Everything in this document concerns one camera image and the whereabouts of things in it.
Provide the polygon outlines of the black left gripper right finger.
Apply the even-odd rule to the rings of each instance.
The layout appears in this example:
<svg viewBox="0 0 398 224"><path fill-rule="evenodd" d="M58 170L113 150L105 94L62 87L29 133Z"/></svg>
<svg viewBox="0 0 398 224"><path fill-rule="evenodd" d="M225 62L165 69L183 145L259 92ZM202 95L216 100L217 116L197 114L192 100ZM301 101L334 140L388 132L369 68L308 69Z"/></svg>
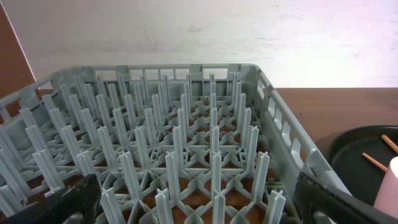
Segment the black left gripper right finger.
<svg viewBox="0 0 398 224"><path fill-rule="evenodd" d="M320 223L328 219L335 223L397 223L397 218L306 172L298 175L295 203L304 223Z"/></svg>

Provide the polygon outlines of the wooden chopstick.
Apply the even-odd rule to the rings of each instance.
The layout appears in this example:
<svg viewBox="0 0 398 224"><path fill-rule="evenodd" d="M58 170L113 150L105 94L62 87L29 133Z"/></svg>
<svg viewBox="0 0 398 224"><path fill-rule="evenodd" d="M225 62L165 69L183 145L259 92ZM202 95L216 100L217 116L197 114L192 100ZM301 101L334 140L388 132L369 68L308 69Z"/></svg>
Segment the wooden chopstick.
<svg viewBox="0 0 398 224"><path fill-rule="evenodd" d="M381 138L384 140L385 143L389 145L389 147L398 153L398 145L396 145L387 135L383 134Z"/></svg>
<svg viewBox="0 0 398 224"><path fill-rule="evenodd" d="M370 155L366 154L365 152L362 153L362 156L365 157L369 162L371 162L372 164L374 164L376 167L378 167L380 170L382 170L383 172L387 172L387 167L384 166L383 164L381 164L380 162L378 162L377 160L375 160L373 157L371 157Z"/></svg>

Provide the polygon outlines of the pink cup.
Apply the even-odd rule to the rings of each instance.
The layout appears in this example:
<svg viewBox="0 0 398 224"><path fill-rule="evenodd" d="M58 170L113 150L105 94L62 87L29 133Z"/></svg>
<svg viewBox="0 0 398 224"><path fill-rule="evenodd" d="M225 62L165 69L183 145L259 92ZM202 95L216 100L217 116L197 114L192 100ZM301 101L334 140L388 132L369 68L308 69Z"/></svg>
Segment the pink cup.
<svg viewBox="0 0 398 224"><path fill-rule="evenodd" d="M397 180L397 160L398 158L393 158L385 176L382 180L382 184L380 186L379 192L377 193L377 197L375 203L373 205L374 208L397 218L398 208L397 208L397 194L398 194L398 180Z"/></svg>

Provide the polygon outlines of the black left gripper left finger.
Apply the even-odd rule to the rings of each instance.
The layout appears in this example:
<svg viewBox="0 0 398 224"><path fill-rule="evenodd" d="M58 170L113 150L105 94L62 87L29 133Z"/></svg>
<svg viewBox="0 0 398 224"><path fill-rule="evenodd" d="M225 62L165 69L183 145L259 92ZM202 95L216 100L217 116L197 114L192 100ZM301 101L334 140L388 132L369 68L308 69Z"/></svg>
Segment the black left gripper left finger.
<svg viewBox="0 0 398 224"><path fill-rule="evenodd" d="M100 199L98 178L89 174L74 185L67 186L1 221L1 224L63 223L74 214L82 215L81 223L94 223Z"/></svg>

